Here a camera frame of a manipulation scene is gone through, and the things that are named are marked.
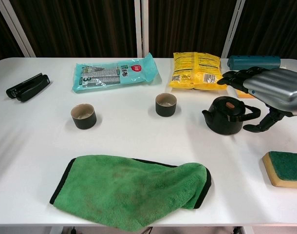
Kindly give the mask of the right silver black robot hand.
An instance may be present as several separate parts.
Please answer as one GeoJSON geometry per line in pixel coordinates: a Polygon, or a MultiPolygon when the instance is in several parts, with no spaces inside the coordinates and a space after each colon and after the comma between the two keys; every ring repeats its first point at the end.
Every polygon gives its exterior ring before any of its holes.
{"type": "Polygon", "coordinates": [[[251,67],[228,71],[218,85],[229,85],[252,95],[269,107],[269,113],[258,125],[247,124],[244,129],[259,133],[267,131],[284,116],[297,116],[297,72],[273,68],[251,67]]]}

